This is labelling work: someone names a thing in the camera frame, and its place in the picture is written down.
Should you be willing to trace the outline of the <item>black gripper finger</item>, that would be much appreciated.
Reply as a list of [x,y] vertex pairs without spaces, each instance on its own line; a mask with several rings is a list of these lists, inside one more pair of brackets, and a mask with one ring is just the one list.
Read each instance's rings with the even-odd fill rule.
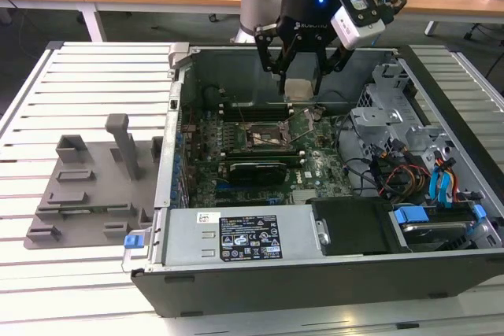
[[262,68],[279,77],[277,80],[277,89],[280,95],[285,94],[285,83],[287,70],[295,57],[295,41],[283,44],[277,58],[274,58],[269,52],[269,46],[273,39],[277,37],[275,31],[256,31],[254,33],[255,45],[258,49]]
[[347,50],[340,45],[334,53],[327,57],[326,48],[320,47],[316,51],[316,68],[314,69],[313,93],[319,94],[322,79],[333,72],[341,72],[353,55],[353,50]]

